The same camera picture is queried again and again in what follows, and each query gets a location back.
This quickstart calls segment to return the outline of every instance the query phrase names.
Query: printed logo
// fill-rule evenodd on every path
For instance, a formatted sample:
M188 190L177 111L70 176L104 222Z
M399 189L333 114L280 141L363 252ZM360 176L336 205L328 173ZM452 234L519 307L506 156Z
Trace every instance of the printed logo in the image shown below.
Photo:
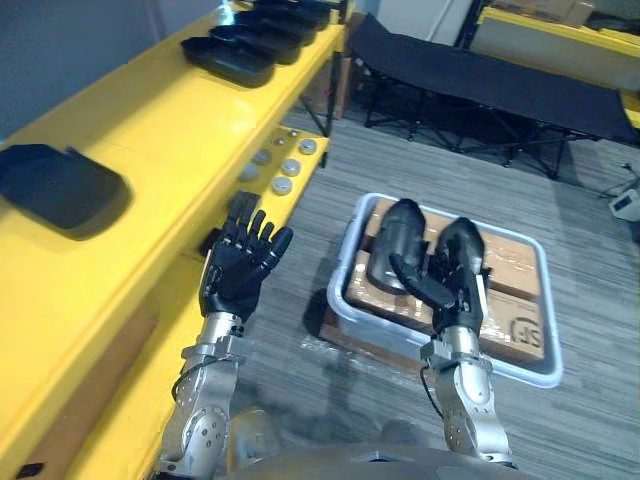
M511 320L511 338L516 343L524 343L536 348L542 344L538 324L526 317L516 317Z

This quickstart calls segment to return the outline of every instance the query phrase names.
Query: clear plastic bin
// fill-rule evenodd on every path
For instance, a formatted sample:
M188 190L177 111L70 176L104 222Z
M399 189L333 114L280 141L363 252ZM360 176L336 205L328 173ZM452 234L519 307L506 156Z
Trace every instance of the clear plastic bin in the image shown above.
M408 358L420 360L420 348L431 341L428 335L372 313L359 310L349 305L344 299L344 293L350 280L360 238L371 212L381 198L398 200L397 198L379 193L369 193L361 197L358 201L354 209L353 218L347 226L347 231L342 241L342 246L340 247L338 264L331 276L327 297L329 305L339 318L340 331L342 333ZM457 215L440 210L423 206L420 208L436 215L442 215L452 219L457 218ZM533 238L525 235L485 223L476 222L476 225L480 230L531 245L536 253L538 274L541 283L541 294L538 298L538 306L545 325L545 358L527 365L514 365L504 360L492 358L494 371L499 375L513 378L514 380L519 380L535 387L553 388L558 385L562 379L563 366L560 340L558 338L558 325L553 310L551 284L544 249Z

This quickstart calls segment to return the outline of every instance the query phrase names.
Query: white device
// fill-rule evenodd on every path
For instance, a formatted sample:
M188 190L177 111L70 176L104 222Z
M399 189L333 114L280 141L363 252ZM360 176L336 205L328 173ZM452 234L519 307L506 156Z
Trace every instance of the white device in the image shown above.
M629 222L640 221L640 195L638 189L630 188L611 200L609 209L613 216Z

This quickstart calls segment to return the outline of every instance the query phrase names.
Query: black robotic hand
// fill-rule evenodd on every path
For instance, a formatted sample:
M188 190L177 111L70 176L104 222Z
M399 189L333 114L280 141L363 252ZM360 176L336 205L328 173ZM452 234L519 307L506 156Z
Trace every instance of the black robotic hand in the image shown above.
M258 306L262 281L287 250L293 230L282 227L269 239L273 224L262 232L265 213L259 210L251 223L253 205L232 202L218 240L213 244L200 281L200 311L206 317L228 312L246 322Z
M484 242L471 220L458 218L447 226L422 268L397 254L389 260L407 291L434 309L436 333L461 325L479 334L487 313L489 270L483 267Z

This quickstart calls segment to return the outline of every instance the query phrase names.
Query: black tray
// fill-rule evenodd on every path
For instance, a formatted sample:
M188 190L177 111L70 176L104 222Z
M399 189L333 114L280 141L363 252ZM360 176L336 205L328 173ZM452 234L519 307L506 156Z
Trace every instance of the black tray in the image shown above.
M244 43L191 37L181 45L189 62L244 87L261 87L275 70L272 55Z
M107 229L131 201L117 173L71 147L61 153L43 144L0 152L0 194L30 218L74 240Z
M278 63L290 64L300 56L302 37L269 25L225 25L212 28L209 35L227 42L246 43L263 50Z
M290 2L288 0L256 0L254 8L289 12L313 20L318 24L318 30L324 30L329 25L331 7L318 2Z
M238 12L234 15L236 25L252 26L256 23L295 33L302 38L303 45L313 43L316 38L318 23L294 13L270 9Z

